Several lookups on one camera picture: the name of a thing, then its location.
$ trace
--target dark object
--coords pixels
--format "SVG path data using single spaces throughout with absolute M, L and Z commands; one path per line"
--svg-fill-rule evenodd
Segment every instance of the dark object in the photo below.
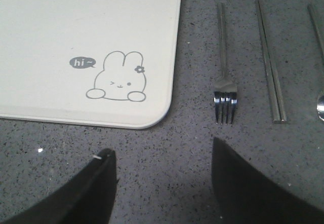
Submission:
M 213 188 L 225 223 L 324 223 L 324 212 L 298 199 L 215 138 Z
M 116 195 L 116 155 L 104 149 L 52 195 L 3 224 L 106 224 Z

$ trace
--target gray countertop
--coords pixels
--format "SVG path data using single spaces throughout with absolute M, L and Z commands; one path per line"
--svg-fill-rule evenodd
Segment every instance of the gray countertop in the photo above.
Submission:
M 145 130 L 0 120 L 0 221 L 65 184 L 100 149 L 117 154 L 110 223 L 223 223 L 211 183 L 213 137 L 281 187 L 324 208 L 324 124 L 316 114 L 324 68 L 307 4 L 262 0 L 289 122 L 271 122 L 255 0 L 182 0 L 173 98 Z M 228 66 L 238 84 L 232 126 L 216 125 L 216 3 L 226 5 Z

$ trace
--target speech bubble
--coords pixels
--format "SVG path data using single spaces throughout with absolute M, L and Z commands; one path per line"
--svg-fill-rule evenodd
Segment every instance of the speech bubble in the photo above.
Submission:
M 94 68 L 93 65 L 95 64 L 96 61 L 93 58 L 75 57 L 70 60 L 70 65 L 73 68 Z

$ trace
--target bunny face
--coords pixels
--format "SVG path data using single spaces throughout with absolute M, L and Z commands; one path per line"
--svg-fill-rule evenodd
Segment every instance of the bunny face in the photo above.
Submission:
M 95 88 L 87 92 L 92 99 L 144 101 L 146 77 L 143 56 L 139 52 L 124 54 L 115 51 L 107 55 L 103 70 L 95 78 Z

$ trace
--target fork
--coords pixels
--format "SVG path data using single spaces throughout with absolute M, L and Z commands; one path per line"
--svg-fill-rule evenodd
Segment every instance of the fork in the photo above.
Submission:
M 216 123 L 218 124 L 221 115 L 221 124 L 226 116 L 226 124 L 233 123 L 234 113 L 237 105 L 237 85 L 229 78 L 226 64 L 226 26 L 225 26 L 225 5 L 217 4 L 218 9 L 218 29 L 220 39 L 220 60 L 221 77 L 215 81 L 214 103 Z

